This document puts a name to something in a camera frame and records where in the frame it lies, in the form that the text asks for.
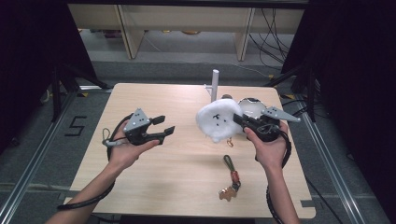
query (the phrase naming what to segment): tripod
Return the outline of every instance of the tripod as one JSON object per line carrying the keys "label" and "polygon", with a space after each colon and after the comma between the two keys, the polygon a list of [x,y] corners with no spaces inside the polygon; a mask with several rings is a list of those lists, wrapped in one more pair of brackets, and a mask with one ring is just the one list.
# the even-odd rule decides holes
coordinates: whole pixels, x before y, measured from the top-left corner
{"label": "tripod", "polygon": [[[320,73],[320,69],[323,67],[327,61],[327,58],[330,57],[332,53],[332,42],[335,39],[338,27],[342,24],[342,20],[346,15],[346,6],[342,1],[337,3],[335,6],[336,7],[333,8],[332,13],[327,18],[327,20],[320,25],[318,34],[301,64],[290,69],[281,77],[263,85],[264,87],[274,87],[286,79],[296,76],[296,79],[291,85],[291,90],[295,93],[301,93],[304,88],[307,88],[307,113],[313,122],[315,122],[315,81],[318,77],[318,74]],[[311,13],[312,11],[310,10],[315,9],[308,8],[304,13],[301,22],[309,22],[309,20],[315,19],[312,15],[315,13]],[[302,29],[302,27],[304,27],[304,25],[300,24],[297,34],[299,34],[299,31]]]}
{"label": "tripod", "polygon": [[58,118],[62,110],[60,82],[67,92],[79,90],[76,77],[82,77],[102,89],[112,88],[96,77],[66,3],[17,0],[14,4],[14,13],[26,24],[33,44],[41,49],[37,54],[41,53],[49,65],[53,93],[52,121]]}

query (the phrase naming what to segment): white rod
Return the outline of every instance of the white rod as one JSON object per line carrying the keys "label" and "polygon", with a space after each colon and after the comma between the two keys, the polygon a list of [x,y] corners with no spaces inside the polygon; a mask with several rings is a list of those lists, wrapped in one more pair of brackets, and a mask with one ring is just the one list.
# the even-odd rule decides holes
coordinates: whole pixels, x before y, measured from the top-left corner
{"label": "white rod", "polygon": [[218,97],[218,85],[219,85],[219,70],[213,69],[212,76],[212,92],[210,94],[212,102],[216,101]]}

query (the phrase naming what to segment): gray floor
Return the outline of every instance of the gray floor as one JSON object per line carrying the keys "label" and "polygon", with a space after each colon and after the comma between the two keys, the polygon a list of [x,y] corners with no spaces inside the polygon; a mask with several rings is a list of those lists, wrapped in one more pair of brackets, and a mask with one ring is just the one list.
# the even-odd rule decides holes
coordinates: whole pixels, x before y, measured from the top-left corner
{"label": "gray floor", "polygon": [[[236,59],[233,35],[224,33],[200,33],[185,35],[173,31],[148,31],[145,34],[137,57],[128,59],[123,42],[119,38],[104,38],[103,34],[83,30],[81,36],[92,60],[98,77],[108,84],[117,82],[156,82],[209,84],[211,70],[220,70],[220,85],[260,86],[269,81],[269,76],[279,76],[281,63],[269,56],[260,55],[250,40],[247,55],[243,62]],[[261,38],[253,37],[261,43]],[[282,42],[289,46],[293,35],[280,35]],[[279,51],[268,48],[277,57]],[[293,77],[276,86],[281,95],[292,94],[290,84]],[[91,85],[79,80],[81,85]],[[56,211],[56,206],[63,202],[64,194],[71,185],[85,148],[91,140],[95,125],[99,120],[110,93],[90,92],[86,97],[76,97],[70,108],[65,111],[64,121],[50,143],[49,150],[40,162],[29,188],[26,190],[19,207],[14,211],[11,223],[43,223]],[[291,101],[286,97],[282,103]],[[300,109],[297,103],[284,106],[284,110],[294,113]],[[316,125],[324,142],[331,152],[337,169],[351,191],[366,223],[389,223],[381,206],[378,204],[370,187],[361,175],[359,168],[348,156],[348,150],[338,135],[331,117],[323,105],[316,105]],[[10,146],[0,156],[0,200],[4,203],[19,181],[25,167],[34,156],[46,130],[50,126],[51,101],[44,103],[32,115],[30,122],[19,134],[20,145]],[[84,126],[80,136],[70,137],[75,133],[70,124],[76,116],[77,125]],[[303,223],[337,223],[338,220],[325,202],[330,205],[343,223],[355,223],[350,219],[347,209],[334,186],[329,169],[326,167],[318,146],[313,140],[304,122],[291,123],[290,131],[297,148],[304,173],[318,189],[318,193],[309,186],[317,215]],[[271,223],[270,220],[256,219],[256,223]]]}

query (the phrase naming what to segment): floor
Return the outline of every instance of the floor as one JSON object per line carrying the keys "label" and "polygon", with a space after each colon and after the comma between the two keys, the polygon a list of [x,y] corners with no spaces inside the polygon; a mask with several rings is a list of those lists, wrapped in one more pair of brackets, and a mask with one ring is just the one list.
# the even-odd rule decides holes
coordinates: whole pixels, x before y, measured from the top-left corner
{"label": "floor", "polygon": [[[180,31],[147,31],[136,58],[131,60],[128,58],[120,38],[105,38],[102,32],[90,30],[82,30],[80,34],[96,69],[100,68],[100,65],[96,63],[169,63],[173,66],[179,64],[180,66],[191,67],[197,64],[227,64],[241,69],[242,73],[249,72],[253,76],[265,77],[265,80],[272,74],[264,73],[256,68],[267,67],[275,69],[279,73],[284,60],[283,53],[288,50],[287,47],[290,46],[293,39],[293,35],[278,36],[281,41],[279,46],[282,46],[283,49],[281,52],[278,49],[279,42],[269,36],[267,41],[272,46],[266,46],[266,49],[270,52],[269,55],[259,51],[258,46],[254,43],[256,41],[260,46],[265,35],[252,34],[247,45],[246,58],[239,62],[236,57],[232,34],[201,32],[197,35],[187,35]],[[220,73],[219,78],[221,79],[222,76],[225,77],[227,74]],[[281,93],[292,94],[289,90],[291,82],[292,78],[279,85]],[[93,117],[93,119],[89,117],[90,122],[86,124],[85,129],[88,132],[76,140],[77,143],[81,143],[82,148],[88,144],[95,127],[94,124],[101,115],[100,110],[92,108],[105,106],[107,97],[108,94],[92,94],[92,101],[95,103],[84,102],[83,98],[78,97],[72,105],[76,111],[79,111],[76,113],[88,113]],[[303,106],[301,104],[289,104],[284,105],[284,109],[291,113],[302,109]],[[290,130],[294,133],[299,133],[299,130],[302,129],[306,130],[301,131],[298,137],[293,136],[293,139],[299,148],[299,156],[305,175],[309,177],[307,181],[314,183],[309,187],[317,209],[317,216],[312,220],[303,220],[303,223],[389,223],[375,196],[365,183],[359,168],[354,164],[353,158],[348,156],[347,148],[337,134],[336,128],[323,106],[316,106],[318,120],[314,124],[304,113],[297,114],[304,119],[304,122],[290,125]],[[8,199],[8,194],[20,180],[20,177],[26,173],[26,165],[35,156],[35,149],[40,146],[42,139],[46,136],[46,130],[54,128],[48,123],[50,115],[49,102],[35,112],[30,123],[27,124],[28,128],[25,128],[21,133],[25,140],[17,147],[10,147],[8,151],[1,155],[0,176],[3,179],[0,183],[1,202]],[[75,115],[66,115],[66,118],[72,119]],[[69,142],[70,140],[54,140],[50,143],[53,147],[64,148],[68,146],[67,144],[72,144]],[[84,151],[73,149],[72,154],[73,160],[78,163],[83,157]],[[49,151],[46,157],[42,159],[41,169],[38,168],[37,174],[32,176],[32,183],[26,190],[21,202],[19,202],[19,209],[12,211],[14,217],[11,219],[11,223],[23,223],[26,220],[30,223],[42,223],[43,217],[50,216],[55,211],[55,209],[49,209],[49,207],[55,208],[56,204],[62,201],[64,198],[62,192],[68,189],[73,174],[78,168],[77,165],[68,167],[69,164],[62,164],[63,160],[59,157],[59,152]],[[53,161],[58,161],[60,164],[53,164]],[[348,202],[348,197],[340,195],[340,192],[349,193],[353,200]],[[31,204],[37,204],[37,201],[45,202],[42,203],[43,206],[35,208],[35,213],[42,214],[41,216],[31,215],[31,211],[28,209]],[[358,210],[348,208],[348,203],[356,203]],[[90,223],[99,222],[95,217],[90,219]],[[255,223],[271,223],[271,221],[256,218]]]}

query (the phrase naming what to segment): white fluffy object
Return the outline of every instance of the white fluffy object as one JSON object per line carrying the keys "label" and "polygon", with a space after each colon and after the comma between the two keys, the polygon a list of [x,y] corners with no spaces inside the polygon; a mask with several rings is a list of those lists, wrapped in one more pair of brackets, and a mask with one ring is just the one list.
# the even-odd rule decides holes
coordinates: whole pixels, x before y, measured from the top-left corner
{"label": "white fluffy object", "polygon": [[242,116],[239,104],[233,99],[219,99],[202,107],[195,119],[200,130],[218,143],[243,132],[242,127],[233,122],[233,114]]}

